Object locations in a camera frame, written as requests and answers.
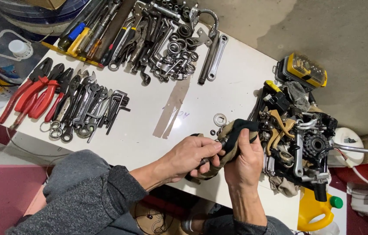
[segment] concrete floor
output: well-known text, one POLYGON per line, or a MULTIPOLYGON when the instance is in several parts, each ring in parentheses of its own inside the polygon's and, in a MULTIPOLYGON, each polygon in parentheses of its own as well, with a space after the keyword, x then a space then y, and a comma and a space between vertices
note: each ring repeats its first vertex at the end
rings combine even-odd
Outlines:
MULTIPOLYGON (((202 0, 219 29, 280 60, 300 51, 323 65, 328 85, 319 107, 359 135, 368 134, 368 1, 202 0)), ((202 14, 201 20, 212 24, 202 14)))

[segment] red wall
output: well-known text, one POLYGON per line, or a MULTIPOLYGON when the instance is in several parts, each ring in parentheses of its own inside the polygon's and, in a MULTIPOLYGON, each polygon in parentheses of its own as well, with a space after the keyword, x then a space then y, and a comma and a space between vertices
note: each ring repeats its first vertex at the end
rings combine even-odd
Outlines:
POLYGON ((36 165, 0 165, 0 235, 21 218, 46 179, 36 165))

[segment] gear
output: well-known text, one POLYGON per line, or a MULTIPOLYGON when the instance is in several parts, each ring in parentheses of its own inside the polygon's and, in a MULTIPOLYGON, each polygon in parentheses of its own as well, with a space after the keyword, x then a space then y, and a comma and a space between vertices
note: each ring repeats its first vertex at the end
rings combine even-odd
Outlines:
MULTIPOLYGON (((303 155, 308 158, 316 158, 317 154, 322 150, 330 147, 329 140, 320 133, 313 134, 307 132, 304 135, 303 141, 303 155)), ((320 155, 320 158, 324 158, 328 155, 327 152, 320 155)))

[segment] workbench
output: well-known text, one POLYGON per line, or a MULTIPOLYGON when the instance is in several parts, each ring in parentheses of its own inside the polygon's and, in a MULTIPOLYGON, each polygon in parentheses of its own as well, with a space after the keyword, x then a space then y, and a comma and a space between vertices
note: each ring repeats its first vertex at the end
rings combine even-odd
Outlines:
MULTIPOLYGON (((198 24, 195 28, 199 27, 208 32, 206 26, 198 24)), ((109 164, 124 165, 129 171, 157 160, 193 133, 203 133, 215 139, 216 136, 211 136, 210 131, 219 128, 213 123, 213 116, 222 113, 228 122, 248 118, 257 99, 256 92, 263 87, 265 80, 274 80, 273 66, 277 61, 229 37, 217 78, 200 86, 197 80, 207 46, 199 46, 196 52, 199 60, 190 80, 160 83, 151 74, 152 81, 145 87, 139 72, 137 75, 130 74, 125 65, 111 72, 107 68, 97 68, 49 51, 44 58, 52 58, 54 65, 64 63, 66 69, 74 69, 74 74, 79 69, 88 70, 90 74, 95 72, 99 85, 128 93, 130 101, 127 108, 131 111, 121 110, 109 135, 105 134, 105 128, 99 128, 89 144, 87 139, 81 139, 76 134, 71 142, 64 143, 49 137, 49 132, 41 132, 39 127, 47 111, 39 120, 26 118, 17 131, 71 151, 90 149, 109 164)), ((3 125, 11 126, 17 116, 18 113, 12 111, 3 125)), ((169 185, 232 207, 223 169, 216 177, 200 185, 185 179, 169 185)), ((266 215, 280 219, 290 229, 297 229, 300 194, 294 197, 276 194, 270 189, 268 177, 264 175, 261 176, 258 192, 266 215)))

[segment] green cap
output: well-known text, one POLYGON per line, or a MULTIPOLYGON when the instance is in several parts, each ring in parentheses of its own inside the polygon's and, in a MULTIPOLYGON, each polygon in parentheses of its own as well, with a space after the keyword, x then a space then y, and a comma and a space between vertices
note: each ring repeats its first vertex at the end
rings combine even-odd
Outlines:
POLYGON ((335 207, 335 208, 342 208, 343 206, 343 201, 340 197, 337 197, 337 196, 331 196, 331 198, 329 199, 329 202, 331 204, 332 207, 335 207))

